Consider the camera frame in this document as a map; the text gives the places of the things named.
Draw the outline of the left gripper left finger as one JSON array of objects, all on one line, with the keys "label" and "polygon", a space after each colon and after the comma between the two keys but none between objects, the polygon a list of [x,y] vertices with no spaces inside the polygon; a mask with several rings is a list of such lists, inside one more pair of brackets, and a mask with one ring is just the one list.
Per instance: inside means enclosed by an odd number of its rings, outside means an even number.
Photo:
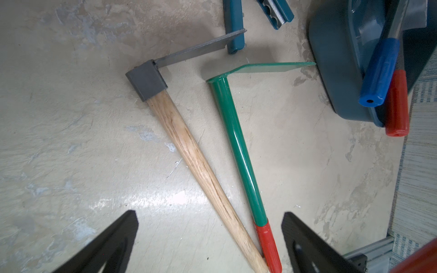
[{"label": "left gripper left finger", "polygon": [[56,273],[124,273],[138,231],[134,210],[126,211]]}]

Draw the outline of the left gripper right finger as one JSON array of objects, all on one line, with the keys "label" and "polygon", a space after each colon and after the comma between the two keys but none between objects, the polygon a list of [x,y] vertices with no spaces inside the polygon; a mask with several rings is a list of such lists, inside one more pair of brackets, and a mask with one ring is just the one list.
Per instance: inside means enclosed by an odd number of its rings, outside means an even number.
[{"label": "left gripper right finger", "polygon": [[363,272],[362,269],[331,248],[295,214],[291,212],[284,214],[281,229],[293,272]]}]

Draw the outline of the dark hoe with red grip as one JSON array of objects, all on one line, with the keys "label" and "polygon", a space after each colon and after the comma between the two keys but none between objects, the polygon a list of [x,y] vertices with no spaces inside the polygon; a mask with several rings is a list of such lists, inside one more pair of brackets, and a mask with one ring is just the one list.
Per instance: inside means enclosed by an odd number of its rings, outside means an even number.
[{"label": "dark hoe with red grip", "polygon": [[404,137],[410,131],[407,91],[404,47],[401,44],[386,98],[385,132],[387,136]]}]

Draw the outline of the chrome hoe with blue grip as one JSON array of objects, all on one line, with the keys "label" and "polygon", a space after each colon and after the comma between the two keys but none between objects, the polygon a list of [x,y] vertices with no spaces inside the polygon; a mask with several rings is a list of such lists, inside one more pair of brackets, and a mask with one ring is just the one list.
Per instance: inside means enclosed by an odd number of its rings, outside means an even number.
[{"label": "chrome hoe with blue grip", "polygon": [[409,0],[392,1],[384,28],[365,72],[358,99],[360,105],[374,108],[384,103],[400,49],[400,35]]}]

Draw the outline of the teal plastic storage box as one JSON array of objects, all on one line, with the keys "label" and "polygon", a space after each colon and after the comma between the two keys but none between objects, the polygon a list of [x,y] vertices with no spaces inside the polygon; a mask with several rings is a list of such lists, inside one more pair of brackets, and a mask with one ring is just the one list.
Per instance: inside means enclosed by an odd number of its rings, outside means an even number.
[{"label": "teal plastic storage box", "polygon": [[[364,72],[380,38],[385,1],[327,1],[310,20],[308,37],[334,111],[343,119],[383,127],[385,107],[359,104]],[[429,1],[427,26],[404,31],[408,91],[426,68],[437,47],[437,3]]]}]

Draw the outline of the teal hole punch tool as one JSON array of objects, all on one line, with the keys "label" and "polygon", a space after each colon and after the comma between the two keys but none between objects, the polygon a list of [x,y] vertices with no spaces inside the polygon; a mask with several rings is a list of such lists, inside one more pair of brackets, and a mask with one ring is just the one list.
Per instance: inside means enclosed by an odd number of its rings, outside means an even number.
[{"label": "teal hole punch tool", "polygon": [[246,29],[228,43],[224,56],[243,63],[300,59],[298,1],[224,1],[224,27]]}]

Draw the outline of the wooden handled hoe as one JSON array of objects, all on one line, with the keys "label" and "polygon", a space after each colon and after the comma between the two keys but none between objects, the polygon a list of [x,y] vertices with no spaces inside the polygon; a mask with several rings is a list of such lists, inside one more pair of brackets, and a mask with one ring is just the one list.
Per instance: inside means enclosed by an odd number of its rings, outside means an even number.
[{"label": "wooden handled hoe", "polygon": [[267,273],[269,269],[265,260],[243,226],[208,160],[168,94],[168,86],[159,71],[159,68],[221,50],[245,32],[246,30],[242,28],[157,60],[148,60],[128,71],[126,77],[140,99],[146,102],[157,116],[250,267],[256,273]]}]

